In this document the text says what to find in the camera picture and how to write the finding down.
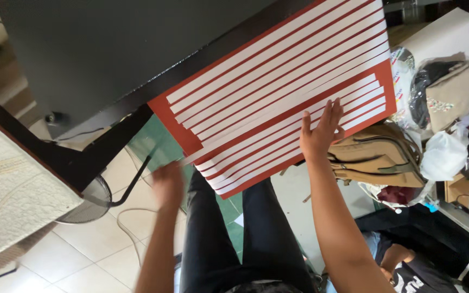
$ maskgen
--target hand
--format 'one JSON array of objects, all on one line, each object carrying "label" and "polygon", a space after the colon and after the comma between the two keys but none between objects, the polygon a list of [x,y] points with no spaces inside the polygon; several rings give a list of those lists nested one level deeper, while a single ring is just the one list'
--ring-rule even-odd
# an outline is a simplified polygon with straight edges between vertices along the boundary
[{"label": "hand", "polygon": [[177,209],[184,196],[184,181],[180,164],[173,161],[155,170],[152,176],[152,188],[159,200],[160,209]]},{"label": "hand", "polygon": [[345,130],[338,125],[343,116],[343,106],[340,105],[340,98],[334,102],[329,100],[325,106],[318,126],[310,130],[310,114],[303,112],[303,124],[300,134],[300,148],[306,161],[319,161],[327,159],[327,152],[330,144],[335,140],[343,139]]},{"label": "hand", "polygon": [[394,271],[390,272],[390,271],[382,268],[381,266],[379,267],[379,269],[381,270],[381,272],[385,276],[385,279],[387,279],[387,281],[389,283],[392,283],[392,281],[394,281]]}]

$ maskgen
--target white plastic bag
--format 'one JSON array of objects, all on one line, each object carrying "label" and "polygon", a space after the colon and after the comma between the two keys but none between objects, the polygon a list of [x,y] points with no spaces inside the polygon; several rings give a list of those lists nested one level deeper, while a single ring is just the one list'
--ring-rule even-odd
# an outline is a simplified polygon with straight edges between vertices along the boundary
[{"label": "white plastic bag", "polygon": [[428,180],[453,180],[465,165],[468,157],[466,145],[444,131],[436,133],[426,143],[421,161],[421,174]]}]

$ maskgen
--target bag strap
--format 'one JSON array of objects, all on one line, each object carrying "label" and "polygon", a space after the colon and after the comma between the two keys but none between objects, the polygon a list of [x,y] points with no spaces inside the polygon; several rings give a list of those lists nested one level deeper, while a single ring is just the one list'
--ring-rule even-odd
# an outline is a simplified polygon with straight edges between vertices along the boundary
[{"label": "bag strap", "polygon": [[378,168],[377,169],[382,174],[395,174],[395,173],[409,173],[413,172],[414,166],[410,165],[410,163],[404,165],[395,165],[388,168]]}]

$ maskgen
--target cloth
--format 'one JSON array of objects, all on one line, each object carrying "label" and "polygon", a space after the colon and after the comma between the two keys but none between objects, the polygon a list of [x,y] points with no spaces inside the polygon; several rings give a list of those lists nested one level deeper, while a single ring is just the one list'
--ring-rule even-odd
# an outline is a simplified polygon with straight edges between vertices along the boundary
[{"label": "cloth", "polygon": [[[363,237],[379,265],[392,241],[376,232],[363,233]],[[397,293],[457,293],[452,279],[420,254],[416,254],[411,262],[401,262],[396,267],[394,290]],[[327,293],[336,293],[330,280],[327,282]]]},{"label": "cloth", "polygon": [[[359,217],[355,222],[361,232],[380,232],[395,243],[424,253],[446,275],[459,277],[469,263],[469,232],[442,213],[431,213],[421,204],[401,210],[401,214],[396,214],[382,209]],[[469,288],[469,273],[463,283]]]},{"label": "cloth", "polygon": [[314,292],[270,178],[242,193],[242,264],[227,234],[215,192],[198,171],[191,178],[188,194],[181,292],[226,292],[258,280],[280,280],[303,293]]},{"label": "cloth", "polygon": [[301,293],[301,291],[280,281],[254,281],[238,285],[226,293]]}]

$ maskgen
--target white cable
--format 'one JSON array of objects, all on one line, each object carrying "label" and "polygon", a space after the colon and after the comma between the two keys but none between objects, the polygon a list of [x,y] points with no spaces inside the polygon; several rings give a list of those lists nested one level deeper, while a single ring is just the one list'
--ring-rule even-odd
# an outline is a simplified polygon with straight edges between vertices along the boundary
[{"label": "white cable", "polygon": [[134,249],[135,249],[135,252],[137,253],[137,259],[139,260],[139,266],[142,266],[142,260],[140,259],[140,253],[139,253],[139,250],[137,249],[137,246],[135,245],[137,242],[135,242],[135,239],[134,239],[134,235],[133,233],[131,233],[130,230],[128,230],[122,223],[121,221],[119,220],[120,217],[121,217],[121,214],[123,212],[129,212],[129,211],[148,211],[148,212],[152,212],[152,213],[158,213],[157,211],[154,211],[154,210],[150,210],[150,209],[144,209],[144,208],[131,208],[131,209],[126,209],[122,212],[120,212],[118,215],[117,215],[117,226],[119,226],[119,228],[124,231],[124,233],[126,233],[126,235],[131,239],[131,242],[134,244]]}]

